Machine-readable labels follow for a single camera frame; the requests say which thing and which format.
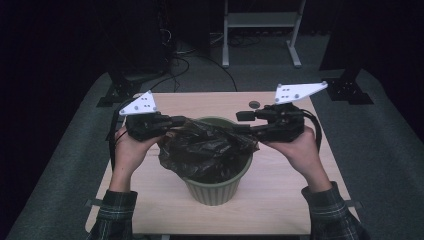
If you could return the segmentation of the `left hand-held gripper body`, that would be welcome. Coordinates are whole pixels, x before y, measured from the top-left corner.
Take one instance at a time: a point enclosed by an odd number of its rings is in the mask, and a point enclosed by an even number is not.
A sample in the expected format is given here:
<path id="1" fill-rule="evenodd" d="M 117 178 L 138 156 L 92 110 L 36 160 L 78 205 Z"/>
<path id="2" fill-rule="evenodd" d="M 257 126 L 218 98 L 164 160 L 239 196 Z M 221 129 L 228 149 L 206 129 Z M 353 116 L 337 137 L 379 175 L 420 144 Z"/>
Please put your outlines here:
<path id="1" fill-rule="evenodd" d="M 147 91 L 119 110 L 125 117 L 127 133 L 137 141 L 145 141 L 166 133 L 171 120 L 158 110 L 151 91 Z"/>

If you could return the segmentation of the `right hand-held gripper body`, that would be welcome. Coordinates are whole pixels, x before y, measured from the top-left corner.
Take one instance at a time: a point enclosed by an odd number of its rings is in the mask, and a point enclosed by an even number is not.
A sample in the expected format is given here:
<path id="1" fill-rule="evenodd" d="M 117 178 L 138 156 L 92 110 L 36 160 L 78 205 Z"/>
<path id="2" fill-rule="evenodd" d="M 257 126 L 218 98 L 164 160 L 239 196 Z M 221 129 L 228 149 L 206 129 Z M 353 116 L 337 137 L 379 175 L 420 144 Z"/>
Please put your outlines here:
<path id="1" fill-rule="evenodd" d="M 307 98 L 328 87 L 323 81 L 307 84 L 278 84 L 273 105 L 265 105 L 263 109 L 255 110 L 257 119 L 266 120 L 267 124 L 260 126 L 264 134 L 256 136 L 264 142 L 292 142 L 304 132 L 305 118 L 309 118 L 316 131 L 316 142 L 322 140 L 321 126 L 310 111 L 294 105 L 295 101 Z"/>

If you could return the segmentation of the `black plastic garbage bag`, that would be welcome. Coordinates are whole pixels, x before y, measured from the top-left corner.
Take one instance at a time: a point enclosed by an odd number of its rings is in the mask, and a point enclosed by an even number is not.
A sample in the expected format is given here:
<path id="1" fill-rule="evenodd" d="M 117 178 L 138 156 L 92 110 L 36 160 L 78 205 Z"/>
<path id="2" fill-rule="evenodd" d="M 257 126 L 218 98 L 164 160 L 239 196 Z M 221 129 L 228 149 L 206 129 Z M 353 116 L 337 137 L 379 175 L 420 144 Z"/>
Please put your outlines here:
<path id="1" fill-rule="evenodd" d="M 159 142 L 162 167 L 180 178 L 215 184 L 234 178 L 258 150 L 258 141 L 218 117 L 187 119 Z"/>

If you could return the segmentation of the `green plastic trash bin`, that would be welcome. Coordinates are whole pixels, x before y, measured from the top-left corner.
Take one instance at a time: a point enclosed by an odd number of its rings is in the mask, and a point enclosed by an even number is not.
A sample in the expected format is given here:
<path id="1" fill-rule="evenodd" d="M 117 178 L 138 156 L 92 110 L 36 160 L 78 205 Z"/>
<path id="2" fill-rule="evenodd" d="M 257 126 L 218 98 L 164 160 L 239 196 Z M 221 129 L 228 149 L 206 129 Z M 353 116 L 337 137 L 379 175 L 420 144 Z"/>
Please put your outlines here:
<path id="1" fill-rule="evenodd" d="M 253 154 L 241 154 L 238 157 L 240 171 L 231 179 L 219 183 L 201 183 L 183 178 L 191 196 L 207 206 L 218 206 L 230 201 L 236 194 L 241 178 L 252 163 Z"/>

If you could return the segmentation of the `person's left hand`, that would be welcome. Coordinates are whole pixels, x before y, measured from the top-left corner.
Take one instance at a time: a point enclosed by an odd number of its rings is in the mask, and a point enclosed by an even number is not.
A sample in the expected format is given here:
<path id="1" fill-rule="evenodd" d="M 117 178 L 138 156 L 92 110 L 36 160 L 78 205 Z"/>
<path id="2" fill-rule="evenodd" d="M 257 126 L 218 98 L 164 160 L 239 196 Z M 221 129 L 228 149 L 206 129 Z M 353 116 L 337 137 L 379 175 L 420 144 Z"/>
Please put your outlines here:
<path id="1" fill-rule="evenodd" d="M 144 161 L 148 150 L 161 139 L 162 136 L 137 141 L 128 134 L 126 127 L 121 127 L 115 133 L 113 176 L 121 179 L 130 178 Z"/>

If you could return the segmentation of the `person's right hand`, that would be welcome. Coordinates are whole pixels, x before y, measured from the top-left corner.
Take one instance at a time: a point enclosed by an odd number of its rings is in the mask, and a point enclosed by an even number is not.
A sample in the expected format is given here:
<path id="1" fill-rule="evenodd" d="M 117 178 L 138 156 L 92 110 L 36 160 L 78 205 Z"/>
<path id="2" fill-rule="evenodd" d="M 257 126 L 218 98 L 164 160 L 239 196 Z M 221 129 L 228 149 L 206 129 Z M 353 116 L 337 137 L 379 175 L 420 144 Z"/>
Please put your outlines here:
<path id="1" fill-rule="evenodd" d="M 265 145 L 283 154 L 290 165 L 307 181 L 317 177 L 323 169 L 315 133 L 310 127 L 305 127 L 304 132 L 292 142 L 265 142 Z"/>

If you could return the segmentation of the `black stand base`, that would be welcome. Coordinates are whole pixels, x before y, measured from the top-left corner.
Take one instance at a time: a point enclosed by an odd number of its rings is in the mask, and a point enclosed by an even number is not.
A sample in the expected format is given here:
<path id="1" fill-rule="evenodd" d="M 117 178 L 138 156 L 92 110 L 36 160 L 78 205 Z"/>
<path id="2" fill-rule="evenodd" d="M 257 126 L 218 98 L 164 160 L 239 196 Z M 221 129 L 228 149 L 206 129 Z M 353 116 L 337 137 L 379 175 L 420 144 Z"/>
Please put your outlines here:
<path id="1" fill-rule="evenodd" d="M 124 100 L 132 98 L 141 88 L 140 82 L 126 79 L 119 71 L 109 71 L 108 75 L 111 85 L 106 95 L 98 101 L 98 107 L 111 107 L 115 103 L 122 103 Z"/>
<path id="2" fill-rule="evenodd" d="M 350 105 L 372 105 L 370 96 L 356 82 L 360 68 L 346 68 L 340 77 L 324 78 L 332 101 L 346 101 Z"/>

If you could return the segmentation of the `white metal stand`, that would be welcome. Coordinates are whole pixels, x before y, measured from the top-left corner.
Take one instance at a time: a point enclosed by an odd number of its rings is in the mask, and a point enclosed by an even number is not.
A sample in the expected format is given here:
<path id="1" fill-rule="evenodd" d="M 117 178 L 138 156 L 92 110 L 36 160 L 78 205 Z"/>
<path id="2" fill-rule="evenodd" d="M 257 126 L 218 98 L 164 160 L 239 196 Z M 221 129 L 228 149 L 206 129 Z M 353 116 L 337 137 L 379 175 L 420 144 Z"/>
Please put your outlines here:
<path id="1" fill-rule="evenodd" d="M 300 0 L 296 12 L 253 12 L 233 13 L 229 11 L 229 0 L 224 0 L 222 66 L 228 67 L 229 45 L 228 35 L 232 28 L 291 28 L 291 38 L 286 41 L 287 49 L 295 68 L 301 68 L 302 63 L 295 48 L 304 8 L 307 0 Z"/>

